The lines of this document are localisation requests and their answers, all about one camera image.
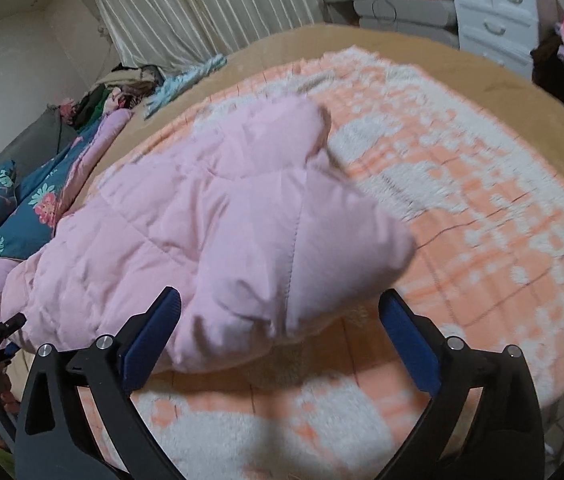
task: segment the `white wall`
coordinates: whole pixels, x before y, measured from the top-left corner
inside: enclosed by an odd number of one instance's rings
[[[47,104],[80,99],[86,84],[53,36],[44,13],[0,21],[0,151]]]
[[[83,0],[53,0],[46,9],[46,20],[87,86],[120,62],[108,33],[100,33],[100,23]]]

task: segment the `pink puffer jacket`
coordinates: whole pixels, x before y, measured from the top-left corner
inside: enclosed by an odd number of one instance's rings
[[[329,127],[308,98],[261,99],[127,164],[12,270],[0,320],[26,314],[25,348],[82,348],[170,285],[183,312],[162,364],[184,372],[324,329],[414,253],[406,225],[331,166]]]

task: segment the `black clamp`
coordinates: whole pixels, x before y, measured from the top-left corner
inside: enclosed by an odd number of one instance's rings
[[[117,336],[100,336],[89,348],[73,352],[40,347],[17,428],[18,480],[185,480],[129,399],[148,378],[179,312],[179,295],[167,288]],[[540,408],[521,349],[507,346],[498,354],[472,350],[456,336],[444,338],[394,290],[382,295],[379,314],[415,384],[431,400],[376,480],[543,479]],[[77,386],[90,387],[128,473],[102,458]],[[458,454],[442,459],[472,388],[483,389],[470,433]]]

